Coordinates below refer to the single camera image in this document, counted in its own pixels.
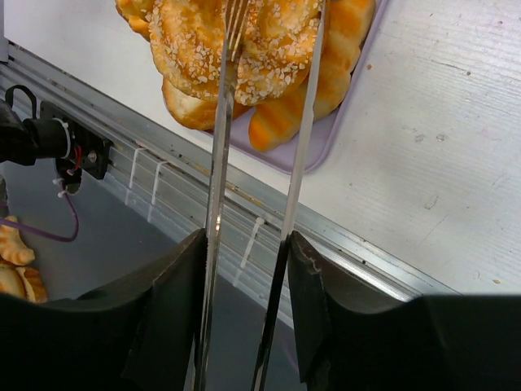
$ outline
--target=golden bread crust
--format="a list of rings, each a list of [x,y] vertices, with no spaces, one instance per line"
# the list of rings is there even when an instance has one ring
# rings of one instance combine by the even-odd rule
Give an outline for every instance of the golden bread crust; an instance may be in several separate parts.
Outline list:
[[[313,107],[315,121],[331,114],[344,100],[374,9],[374,0],[331,2],[331,24],[320,60]],[[291,94],[256,106],[248,129],[254,149],[259,152],[273,150],[298,133],[306,90],[307,81]]]
[[[15,216],[8,216],[6,220],[18,222]],[[18,230],[9,226],[0,226],[0,257],[16,266],[26,266],[35,258],[34,251],[25,245]]]
[[[38,270],[32,267],[17,267],[15,270],[24,285],[25,298],[36,304],[47,302],[47,290]]]
[[[250,0],[235,100],[253,106],[302,83],[313,56],[320,0]],[[156,0],[150,19],[154,63],[174,87],[217,101],[223,0]]]
[[[117,12],[129,23],[130,28],[150,41],[146,15],[152,11],[154,0],[116,0]]]
[[[24,283],[16,270],[9,266],[0,266],[0,293],[25,298]]]
[[[205,102],[183,94],[172,86],[167,78],[163,79],[164,103],[173,118],[181,125],[193,129],[212,133],[215,125],[217,103]],[[235,102],[234,118],[244,114],[250,108]]]

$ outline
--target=plastic tray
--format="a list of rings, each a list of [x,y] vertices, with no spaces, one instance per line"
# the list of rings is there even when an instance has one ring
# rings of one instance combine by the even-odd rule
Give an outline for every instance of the plastic tray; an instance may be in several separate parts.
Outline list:
[[[366,43],[361,51],[359,64],[365,62],[367,52],[370,49],[371,42],[378,29],[380,20],[385,11],[385,6],[388,0],[376,0],[376,10],[374,12],[373,23],[370,27]],[[311,140],[309,141],[308,159],[304,171],[307,173],[316,169],[327,157],[335,136],[342,127],[342,119],[351,97],[351,91],[357,79],[360,76],[363,67],[355,67],[352,74],[351,88],[349,89],[344,101],[339,108],[334,110],[329,116],[316,121],[313,124],[313,131],[311,133]],[[290,174],[293,169],[293,162],[295,160],[296,147],[299,141],[299,136],[295,136],[289,143],[285,143],[280,147],[267,152],[261,153],[255,151],[250,145],[248,137],[248,126],[254,113],[254,109],[234,121],[231,126],[230,144],[232,147],[239,149],[253,158],[262,161],[270,167],[285,174]]]

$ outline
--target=metal bracket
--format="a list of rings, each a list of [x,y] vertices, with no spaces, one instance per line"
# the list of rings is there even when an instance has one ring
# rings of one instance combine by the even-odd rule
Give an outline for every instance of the metal bracket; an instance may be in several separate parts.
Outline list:
[[[41,102],[40,119],[51,120],[53,118],[68,125],[72,142],[83,151],[78,162],[56,159],[56,170],[60,177],[70,186],[79,185],[82,170],[98,180],[104,179],[109,165],[108,153],[112,145],[111,141],[86,128],[55,104],[46,101]],[[68,170],[75,167],[81,170],[74,170],[73,174],[67,174]]]
[[[4,3],[0,0],[0,62],[9,61],[9,40],[4,33]]]

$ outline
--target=fork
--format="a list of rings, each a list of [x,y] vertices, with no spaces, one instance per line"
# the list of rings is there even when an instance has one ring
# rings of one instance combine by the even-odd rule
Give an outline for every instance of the fork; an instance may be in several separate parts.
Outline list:
[[[221,76],[217,96],[216,126],[213,137],[210,192],[206,216],[208,251],[204,276],[203,309],[199,338],[195,342],[195,370],[191,390],[204,391],[212,329],[212,308],[217,280],[217,257],[221,241],[222,209],[226,188],[226,169],[230,149],[230,127],[234,113],[235,87],[239,59],[243,50],[248,0],[228,0],[225,9],[225,41],[222,48]]]

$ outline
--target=fork tines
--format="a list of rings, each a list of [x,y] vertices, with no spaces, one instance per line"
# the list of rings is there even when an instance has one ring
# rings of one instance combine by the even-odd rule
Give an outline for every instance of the fork tines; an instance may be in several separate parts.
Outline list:
[[[235,61],[243,41],[249,0],[228,0],[226,3],[225,27],[228,42],[228,59]]]

